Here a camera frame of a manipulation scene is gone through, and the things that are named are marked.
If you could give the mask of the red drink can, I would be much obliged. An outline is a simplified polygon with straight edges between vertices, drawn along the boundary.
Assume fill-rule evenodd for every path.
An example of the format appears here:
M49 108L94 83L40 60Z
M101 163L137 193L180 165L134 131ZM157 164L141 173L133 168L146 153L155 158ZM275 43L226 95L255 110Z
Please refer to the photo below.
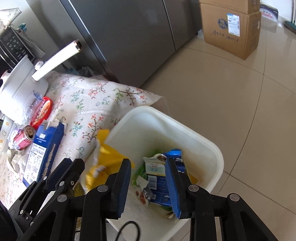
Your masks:
M32 141L34 140L35 134L36 134L36 130L32 126L30 125L25 126L14 137L14 140L13 140L14 148L19 151L24 150L26 147L28 147L32 143Z

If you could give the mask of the red instant noodle cup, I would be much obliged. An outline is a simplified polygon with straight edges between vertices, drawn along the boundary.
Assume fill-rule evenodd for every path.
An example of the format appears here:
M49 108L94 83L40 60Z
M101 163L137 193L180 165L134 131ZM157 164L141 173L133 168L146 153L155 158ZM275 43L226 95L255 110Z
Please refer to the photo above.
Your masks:
M30 126L32 126L36 131L44 120L46 120L52 111L53 101L45 96L43 100L37 106L37 110L33 113Z

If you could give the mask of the yellow wrapper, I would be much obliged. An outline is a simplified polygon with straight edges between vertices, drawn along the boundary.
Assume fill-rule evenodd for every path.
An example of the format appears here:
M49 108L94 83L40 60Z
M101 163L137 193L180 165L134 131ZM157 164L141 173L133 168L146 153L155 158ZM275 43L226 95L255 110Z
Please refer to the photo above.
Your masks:
M85 174L86 192L105 184L107 178L117 173L123 160L127 159L126 156L105 143L109 134L110 130L100 130L97 133L98 153L94 154L93 164Z

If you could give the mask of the blue white biscuit box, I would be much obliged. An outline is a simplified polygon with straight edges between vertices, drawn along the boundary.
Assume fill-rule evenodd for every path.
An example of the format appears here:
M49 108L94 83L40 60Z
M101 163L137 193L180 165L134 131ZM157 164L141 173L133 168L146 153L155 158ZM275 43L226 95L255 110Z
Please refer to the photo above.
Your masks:
M23 184L29 187L34 181L48 177L58 147L64 135L65 125L59 120L44 120L39 126L23 173Z

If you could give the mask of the white electric cooking pot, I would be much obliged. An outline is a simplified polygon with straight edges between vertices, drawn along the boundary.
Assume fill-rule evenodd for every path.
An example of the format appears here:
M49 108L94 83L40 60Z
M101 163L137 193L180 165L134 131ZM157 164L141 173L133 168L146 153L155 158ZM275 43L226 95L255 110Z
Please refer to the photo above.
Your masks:
M47 92L44 76L81 50L81 42L74 40L45 63L34 65L28 56L23 57L10 73L1 76L1 112L18 125L25 123L32 113L33 99L41 100Z

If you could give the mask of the blue white printed box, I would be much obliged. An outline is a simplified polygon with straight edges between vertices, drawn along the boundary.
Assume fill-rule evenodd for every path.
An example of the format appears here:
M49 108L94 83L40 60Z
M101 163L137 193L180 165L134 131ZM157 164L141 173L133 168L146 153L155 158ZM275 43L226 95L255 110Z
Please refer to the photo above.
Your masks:
M260 12L262 17L269 19L273 22L278 22L278 10L268 4L260 4Z

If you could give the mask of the upper cardboard box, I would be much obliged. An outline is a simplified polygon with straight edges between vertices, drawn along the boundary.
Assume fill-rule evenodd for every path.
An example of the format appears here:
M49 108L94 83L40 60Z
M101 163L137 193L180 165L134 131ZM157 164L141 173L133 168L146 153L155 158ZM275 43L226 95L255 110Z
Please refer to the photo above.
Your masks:
M260 0L200 0L199 2L245 14L251 14L260 10Z

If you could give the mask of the grey refrigerator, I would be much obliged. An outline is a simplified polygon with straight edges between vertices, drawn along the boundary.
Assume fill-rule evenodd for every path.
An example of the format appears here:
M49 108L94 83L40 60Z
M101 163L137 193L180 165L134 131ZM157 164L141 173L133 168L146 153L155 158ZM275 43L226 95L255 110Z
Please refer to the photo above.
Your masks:
M202 27L199 1L29 1L59 47L78 39L73 59L121 84L142 86Z

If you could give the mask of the white trash bin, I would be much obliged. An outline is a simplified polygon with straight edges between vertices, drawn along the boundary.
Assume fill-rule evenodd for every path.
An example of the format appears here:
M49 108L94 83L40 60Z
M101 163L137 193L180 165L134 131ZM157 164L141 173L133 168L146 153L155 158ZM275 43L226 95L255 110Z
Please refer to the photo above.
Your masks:
M150 106L129 111L105 142L134 163L133 175L143 164L144 157L172 149L182 150L189 173L198 180L197 185L208 192L216 186L224 169L222 153L214 143ZM129 186L121 218L110 219L109 223L119 230L130 220L140 226L140 240L169 240L174 235L187 234L190 228L190 220L167 218L159 205L144 206L137 199L133 185Z

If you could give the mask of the floral tablecloth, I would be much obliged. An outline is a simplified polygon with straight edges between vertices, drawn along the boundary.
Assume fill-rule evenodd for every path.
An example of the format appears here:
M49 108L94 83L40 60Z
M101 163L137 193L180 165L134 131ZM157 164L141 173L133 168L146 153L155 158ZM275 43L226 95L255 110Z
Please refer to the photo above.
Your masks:
M67 125L53 169L64 158L87 160L96 146L98 130L111 130L133 108L167 107L157 94L108 81L101 75L87 78L52 71L45 78L49 83L46 96L53 101L48 120Z

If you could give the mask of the black microwave oven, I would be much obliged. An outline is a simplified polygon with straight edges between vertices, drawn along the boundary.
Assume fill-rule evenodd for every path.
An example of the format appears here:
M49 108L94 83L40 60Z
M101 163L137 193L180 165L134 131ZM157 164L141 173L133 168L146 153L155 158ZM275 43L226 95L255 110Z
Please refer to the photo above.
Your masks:
M1 34L1 60L8 65L8 70L12 71L25 56L31 62L35 60L34 54L25 41L13 28L8 27Z

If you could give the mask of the yellow snack packet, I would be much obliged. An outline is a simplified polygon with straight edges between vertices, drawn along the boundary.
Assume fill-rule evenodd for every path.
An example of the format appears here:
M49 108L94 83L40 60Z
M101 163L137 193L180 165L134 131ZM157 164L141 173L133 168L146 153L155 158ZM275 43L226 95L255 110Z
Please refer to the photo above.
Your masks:
M197 184L198 183L198 179L196 177L194 177L193 175L189 174L189 178L192 184Z

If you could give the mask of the lower cardboard box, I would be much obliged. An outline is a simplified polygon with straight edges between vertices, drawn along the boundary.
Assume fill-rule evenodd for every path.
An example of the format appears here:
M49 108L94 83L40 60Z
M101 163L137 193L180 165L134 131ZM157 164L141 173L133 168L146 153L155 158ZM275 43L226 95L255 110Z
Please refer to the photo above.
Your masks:
M204 41L243 60L258 46L261 12L241 13L201 3Z

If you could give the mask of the small blue packet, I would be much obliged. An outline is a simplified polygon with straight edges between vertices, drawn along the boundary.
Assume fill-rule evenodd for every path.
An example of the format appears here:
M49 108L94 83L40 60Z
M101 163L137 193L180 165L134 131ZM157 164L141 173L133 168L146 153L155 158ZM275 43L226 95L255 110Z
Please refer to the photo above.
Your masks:
M166 153L163 153L166 158L172 158L175 161L177 170L181 173L187 173L186 166L182 159L182 151L180 149L172 149Z

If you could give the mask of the cardboard box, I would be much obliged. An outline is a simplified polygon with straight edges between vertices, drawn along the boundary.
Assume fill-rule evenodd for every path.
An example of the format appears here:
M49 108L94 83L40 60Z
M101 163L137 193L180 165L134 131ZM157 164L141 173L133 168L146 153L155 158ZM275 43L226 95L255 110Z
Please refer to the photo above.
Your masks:
M204 41L243 60L258 46L261 12L241 13L201 3Z
M251 14L260 10L260 0L200 0L199 2L245 14Z

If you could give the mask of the white tissue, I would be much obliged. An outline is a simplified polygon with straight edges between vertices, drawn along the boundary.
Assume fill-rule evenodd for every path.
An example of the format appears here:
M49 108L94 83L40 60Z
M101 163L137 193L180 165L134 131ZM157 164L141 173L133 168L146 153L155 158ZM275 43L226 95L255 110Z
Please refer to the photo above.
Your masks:
M7 152L7 166L10 171L18 174L23 174L29 154L25 150L19 151L15 149L8 149Z

